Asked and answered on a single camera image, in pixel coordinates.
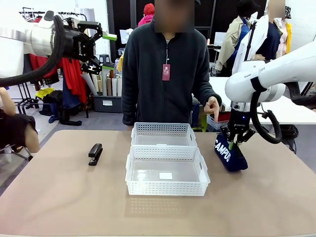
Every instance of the red tag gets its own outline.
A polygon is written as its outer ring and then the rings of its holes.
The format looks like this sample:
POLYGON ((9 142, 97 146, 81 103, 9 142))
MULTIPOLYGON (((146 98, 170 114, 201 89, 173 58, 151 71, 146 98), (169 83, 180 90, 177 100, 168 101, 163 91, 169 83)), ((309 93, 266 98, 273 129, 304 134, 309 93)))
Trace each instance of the red tag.
POLYGON ((162 66, 162 80, 170 80, 170 64, 162 66))

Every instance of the red hat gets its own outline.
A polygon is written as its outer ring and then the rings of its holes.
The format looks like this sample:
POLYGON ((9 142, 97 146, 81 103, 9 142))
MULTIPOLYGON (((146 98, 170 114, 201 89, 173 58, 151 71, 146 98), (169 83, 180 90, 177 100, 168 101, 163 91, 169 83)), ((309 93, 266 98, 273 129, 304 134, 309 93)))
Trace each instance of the red hat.
POLYGON ((145 16, 155 14, 155 7, 152 3, 146 4, 146 6, 144 8, 144 14, 145 14, 145 16))

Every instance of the jacket zipper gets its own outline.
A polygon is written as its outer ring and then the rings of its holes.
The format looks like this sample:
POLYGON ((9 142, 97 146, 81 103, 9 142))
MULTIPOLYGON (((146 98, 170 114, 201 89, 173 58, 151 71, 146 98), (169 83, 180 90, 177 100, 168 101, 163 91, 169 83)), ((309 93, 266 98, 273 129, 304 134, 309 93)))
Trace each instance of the jacket zipper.
MULTIPOLYGON (((169 58, 168 58, 168 49, 169 49, 169 44, 166 43, 166 64, 168 64, 168 61, 169 61, 169 58)), ((163 81, 162 82, 162 87, 163 87, 163 94, 162 94, 162 105, 163 105, 163 108, 162 108, 162 117, 163 117, 163 120, 164 121, 164 116, 165 116, 165 91, 167 89, 167 86, 168 86, 168 81, 163 81)))

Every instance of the white shirt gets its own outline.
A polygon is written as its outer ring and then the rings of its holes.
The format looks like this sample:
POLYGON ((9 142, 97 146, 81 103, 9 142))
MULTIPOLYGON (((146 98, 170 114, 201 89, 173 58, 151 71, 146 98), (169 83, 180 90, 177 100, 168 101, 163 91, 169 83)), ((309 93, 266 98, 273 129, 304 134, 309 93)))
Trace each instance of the white shirt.
MULTIPOLYGON (((269 28, 269 17, 268 15, 266 15, 266 16, 261 17, 256 24, 256 29, 253 34, 251 48, 250 48, 249 56, 247 60, 250 60, 256 54, 258 49, 261 47, 261 45, 267 38, 268 28, 269 28)), ((247 46, 249 43, 251 32, 252 30, 248 32, 248 34, 242 39, 240 43, 240 46, 236 55, 235 63, 233 66, 233 71, 232 71, 233 74, 238 72, 241 63, 245 61, 247 46)))

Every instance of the white plastic basket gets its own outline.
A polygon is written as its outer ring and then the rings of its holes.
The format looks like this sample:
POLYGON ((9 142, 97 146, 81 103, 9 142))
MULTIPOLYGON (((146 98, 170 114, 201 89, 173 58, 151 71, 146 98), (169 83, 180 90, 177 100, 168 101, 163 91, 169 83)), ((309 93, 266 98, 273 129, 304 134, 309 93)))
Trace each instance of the white plastic basket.
POLYGON ((131 144, 197 146, 196 136, 187 123, 136 122, 131 144))
POLYGON ((211 125, 216 130, 220 130, 222 126, 226 126, 229 121, 220 121, 220 122, 214 122, 214 118, 210 115, 207 115, 206 118, 207 124, 211 125))
POLYGON ((198 147, 131 146, 126 162, 130 195, 204 196, 210 183, 198 147))

